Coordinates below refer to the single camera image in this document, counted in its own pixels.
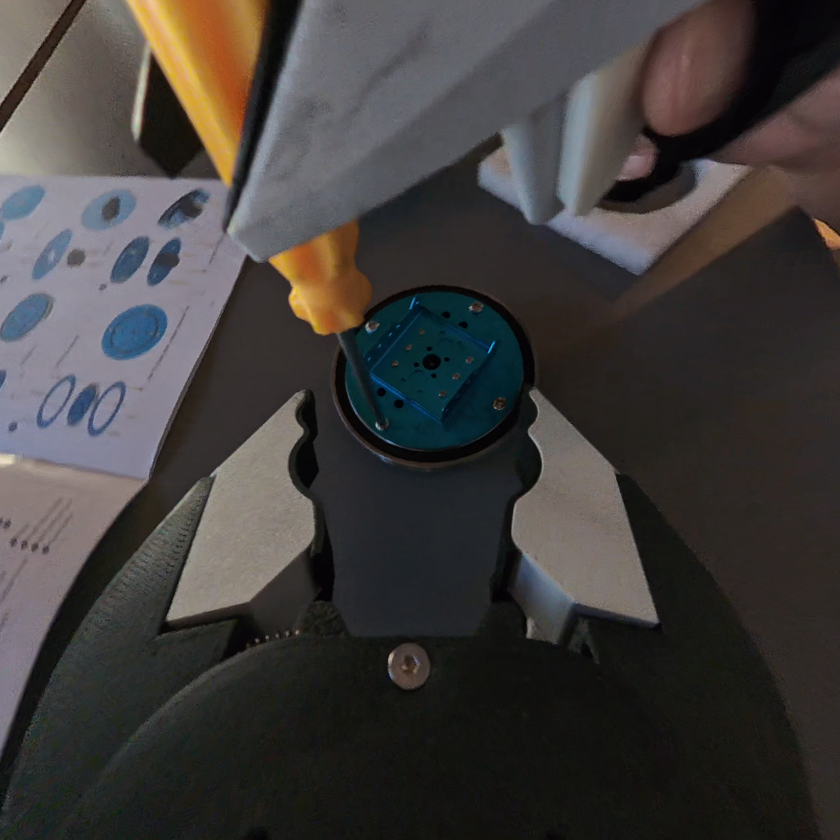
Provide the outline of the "yellow-handled screwdriver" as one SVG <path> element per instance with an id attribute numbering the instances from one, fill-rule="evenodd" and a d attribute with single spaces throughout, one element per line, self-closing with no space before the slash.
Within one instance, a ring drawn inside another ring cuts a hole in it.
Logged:
<path id="1" fill-rule="evenodd" d="M 203 148 L 236 202 L 267 126 L 272 87 L 301 2 L 128 1 L 145 40 L 134 95 L 135 142 L 168 175 Z M 371 283 L 355 263 L 356 222 L 270 258 L 290 282 L 294 314 L 321 335 L 336 334 L 374 426 L 388 421 L 377 402 L 355 331 Z"/>

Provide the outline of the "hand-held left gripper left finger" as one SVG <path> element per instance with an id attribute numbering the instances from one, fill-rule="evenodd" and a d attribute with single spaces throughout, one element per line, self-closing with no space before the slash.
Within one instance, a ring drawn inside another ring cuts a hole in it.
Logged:
<path id="1" fill-rule="evenodd" d="M 240 618 L 259 634 L 290 631 L 324 587 L 326 526 L 314 395 L 294 393 L 212 474 L 165 621 L 187 628 Z"/>

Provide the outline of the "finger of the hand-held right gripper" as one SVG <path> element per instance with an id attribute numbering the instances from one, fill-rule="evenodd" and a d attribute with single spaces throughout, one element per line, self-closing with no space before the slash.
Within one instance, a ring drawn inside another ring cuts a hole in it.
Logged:
<path id="1" fill-rule="evenodd" d="M 226 231 L 253 260 L 453 164 L 696 2 L 270 2 Z"/>

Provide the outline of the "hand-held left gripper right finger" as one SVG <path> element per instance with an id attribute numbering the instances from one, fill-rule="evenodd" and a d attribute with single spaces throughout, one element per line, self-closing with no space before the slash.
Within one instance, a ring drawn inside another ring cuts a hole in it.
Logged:
<path id="1" fill-rule="evenodd" d="M 518 560 L 508 591 L 528 635 L 561 644 L 583 617 L 657 627 L 614 467 L 537 388 L 526 404 L 535 409 L 528 441 L 538 474 L 513 504 Z"/>

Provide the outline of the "printed instruction booklet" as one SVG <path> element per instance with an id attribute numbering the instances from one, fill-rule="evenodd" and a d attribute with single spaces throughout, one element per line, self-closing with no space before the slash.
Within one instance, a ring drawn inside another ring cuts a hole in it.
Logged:
<path id="1" fill-rule="evenodd" d="M 244 257 L 213 181 L 2 175 L 1 739 L 148 482 Z"/>

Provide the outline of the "dark grey desk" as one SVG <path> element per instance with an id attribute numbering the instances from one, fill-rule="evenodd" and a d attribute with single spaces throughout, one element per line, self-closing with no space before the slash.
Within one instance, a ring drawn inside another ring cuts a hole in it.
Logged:
<path id="1" fill-rule="evenodd" d="M 28 714 L 2 838 L 820 838 L 768 666 L 664 519 L 769 526 L 736 557 L 782 571 L 777 521 L 838 529 L 838 406 L 784 401 L 806 350 L 838 350 L 838 279 L 803 217 L 772 224 L 664 302 L 563 356 L 548 244 L 436 175 L 373 213 L 374 268 L 488 290 L 531 341 L 541 393 L 610 462 L 659 625 L 580 618 L 530 638 L 508 591 L 513 504 L 538 474 L 518 419 L 487 455 L 412 472 L 314 396 L 322 592 L 290 631 L 166 629 L 212 478 L 199 480 L 79 624 Z"/>

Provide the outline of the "blue round bracket base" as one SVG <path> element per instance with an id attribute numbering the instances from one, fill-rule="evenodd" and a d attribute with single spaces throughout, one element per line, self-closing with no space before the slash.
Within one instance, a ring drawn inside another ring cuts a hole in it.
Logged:
<path id="1" fill-rule="evenodd" d="M 373 306 L 355 340 L 387 425 L 376 426 L 341 350 L 333 402 L 363 446 L 408 468 L 442 468 L 488 450 L 517 422 L 535 379 L 519 321 L 497 299 L 463 287 L 396 293 Z"/>

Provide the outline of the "person's right hand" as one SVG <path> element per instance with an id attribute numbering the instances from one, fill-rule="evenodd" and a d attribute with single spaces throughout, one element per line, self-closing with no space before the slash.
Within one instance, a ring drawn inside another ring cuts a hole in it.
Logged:
<path id="1" fill-rule="evenodd" d="M 720 116 L 742 87 L 753 30 L 746 1 L 706 2 L 663 28 L 644 69 L 647 125 L 678 136 Z M 712 159 L 771 168 L 799 207 L 838 232 L 838 70 Z"/>

